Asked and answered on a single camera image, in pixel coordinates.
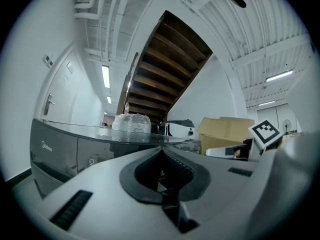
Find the white door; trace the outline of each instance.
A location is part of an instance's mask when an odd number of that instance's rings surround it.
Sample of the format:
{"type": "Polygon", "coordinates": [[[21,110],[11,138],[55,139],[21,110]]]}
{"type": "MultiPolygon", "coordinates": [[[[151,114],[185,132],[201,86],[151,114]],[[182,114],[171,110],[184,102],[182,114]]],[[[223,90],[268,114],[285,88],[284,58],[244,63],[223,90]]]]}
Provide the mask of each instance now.
{"type": "Polygon", "coordinates": [[[57,70],[46,94],[41,118],[70,123],[75,98],[84,73],[76,53],[72,50],[57,70]]]}

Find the white wall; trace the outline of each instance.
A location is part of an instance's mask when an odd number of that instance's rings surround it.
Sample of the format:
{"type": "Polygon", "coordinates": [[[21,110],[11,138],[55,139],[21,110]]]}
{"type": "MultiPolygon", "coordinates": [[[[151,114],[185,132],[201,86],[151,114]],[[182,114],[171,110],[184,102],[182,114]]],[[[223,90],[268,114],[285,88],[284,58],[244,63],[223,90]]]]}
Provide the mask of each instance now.
{"type": "Polygon", "coordinates": [[[71,124],[101,126],[104,120],[104,106],[85,75],[75,98],[71,124]]]}
{"type": "Polygon", "coordinates": [[[299,121],[297,120],[297,118],[295,120],[296,120],[296,132],[297,133],[301,133],[302,129],[301,129],[301,126],[299,124],[299,121]]]}
{"type": "Polygon", "coordinates": [[[254,123],[258,123],[258,114],[256,109],[247,109],[247,118],[254,120],[254,123]]]}
{"type": "Polygon", "coordinates": [[[197,129],[204,117],[234,117],[235,109],[226,74],[214,57],[201,69],[177,103],[168,120],[190,119],[197,129]]]}
{"type": "Polygon", "coordinates": [[[34,0],[6,41],[0,58],[0,163],[7,181],[30,168],[32,119],[50,71],[45,54],[59,56],[77,39],[72,0],[34,0]]]}
{"type": "Polygon", "coordinates": [[[290,89],[287,100],[303,132],[320,131],[320,56],[316,51],[309,69],[290,89]]]}
{"type": "Polygon", "coordinates": [[[296,116],[290,108],[289,104],[283,104],[258,110],[257,116],[259,122],[261,122],[264,119],[268,119],[275,127],[277,127],[280,130],[281,133],[285,133],[285,131],[283,130],[283,123],[285,120],[289,120],[291,122],[290,131],[301,131],[301,129],[298,129],[296,116]]]}

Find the fluorescent light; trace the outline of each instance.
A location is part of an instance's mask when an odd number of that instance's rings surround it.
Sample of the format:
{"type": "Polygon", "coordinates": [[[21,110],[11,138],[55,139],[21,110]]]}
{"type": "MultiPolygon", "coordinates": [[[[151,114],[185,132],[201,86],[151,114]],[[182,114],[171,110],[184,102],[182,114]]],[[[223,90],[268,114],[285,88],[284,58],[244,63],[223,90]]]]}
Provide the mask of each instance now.
{"type": "Polygon", "coordinates": [[[259,104],[258,106],[263,106],[263,105],[271,104],[271,103],[274,103],[274,102],[276,102],[276,101],[273,100],[273,101],[270,101],[270,102],[261,103],[261,104],[259,104]]]}
{"type": "Polygon", "coordinates": [[[283,78],[283,77],[286,77],[286,76],[291,75],[292,72],[293,72],[293,70],[291,69],[291,70],[285,71],[285,72],[283,72],[283,73],[276,74],[276,75],[274,75],[274,76],[270,76],[270,77],[268,77],[265,81],[266,81],[266,82],[270,82],[270,81],[276,80],[276,79],[278,79],[278,78],[283,78]]]}
{"type": "Polygon", "coordinates": [[[110,88],[109,67],[108,66],[101,66],[101,68],[102,68],[102,76],[103,76],[104,86],[106,88],[110,88]]]}

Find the black rubber pad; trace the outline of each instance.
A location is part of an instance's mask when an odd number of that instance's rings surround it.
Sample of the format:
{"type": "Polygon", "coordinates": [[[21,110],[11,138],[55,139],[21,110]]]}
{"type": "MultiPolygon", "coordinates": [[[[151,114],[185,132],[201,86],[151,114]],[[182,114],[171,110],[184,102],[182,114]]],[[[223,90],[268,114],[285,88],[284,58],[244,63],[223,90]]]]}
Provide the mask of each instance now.
{"type": "Polygon", "coordinates": [[[84,190],[78,191],[50,221],[59,228],[67,231],[91,196],[91,192],[84,190]]]}
{"type": "Polygon", "coordinates": [[[231,167],[228,172],[230,173],[234,173],[234,174],[239,174],[242,176],[247,176],[250,177],[251,174],[253,173],[253,171],[251,170],[245,170],[245,169],[240,169],[240,168],[235,168],[235,167],[231,167]]]}

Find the gray appliance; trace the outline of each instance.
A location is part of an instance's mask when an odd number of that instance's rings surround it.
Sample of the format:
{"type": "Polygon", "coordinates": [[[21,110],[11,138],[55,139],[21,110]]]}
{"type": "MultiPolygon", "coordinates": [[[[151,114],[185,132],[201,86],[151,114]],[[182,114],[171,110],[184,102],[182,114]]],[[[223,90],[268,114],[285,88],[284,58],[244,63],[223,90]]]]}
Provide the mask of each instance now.
{"type": "Polygon", "coordinates": [[[31,170],[39,193],[45,197],[97,163],[168,146],[201,153],[201,142],[198,140],[33,119],[30,133],[31,170]]]}

